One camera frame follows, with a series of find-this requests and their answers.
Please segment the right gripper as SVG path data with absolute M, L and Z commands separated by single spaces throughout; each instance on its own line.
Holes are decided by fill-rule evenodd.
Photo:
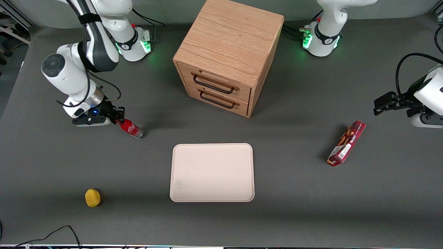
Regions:
M 73 119 L 81 119 L 81 118 L 87 118 L 87 117 L 96 117 L 96 116 L 103 116 L 105 111 L 104 108 L 107 107 L 109 98 L 104 98 L 103 101 L 100 104 L 93 103 L 95 106 L 91 107 L 91 105 L 88 103 L 87 99 L 79 106 L 72 107 L 74 105 L 79 104 L 80 102 L 74 101 L 72 98 L 68 98 L 64 105 L 67 105 L 68 107 L 63 107 L 64 111 Z M 122 123 L 122 118 L 125 116 L 125 107 L 120 106 L 116 107 L 113 106 L 110 109 L 110 116 L 109 120 L 113 124 Z

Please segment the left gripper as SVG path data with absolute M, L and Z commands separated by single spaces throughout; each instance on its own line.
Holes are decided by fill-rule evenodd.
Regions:
M 423 84 L 414 93 L 414 97 L 424 106 L 414 106 L 414 101 L 403 98 L 403 95 L 396 95 L 395 92 L 387 92 L 374 100 L 373 113 L 375 116 L 386 111 L 407 110 L 408 118 L 416 114 L 426 112 L 426 107 L 438 115 L 443 115 L 443 69 L 435 67 L 425 76 Z

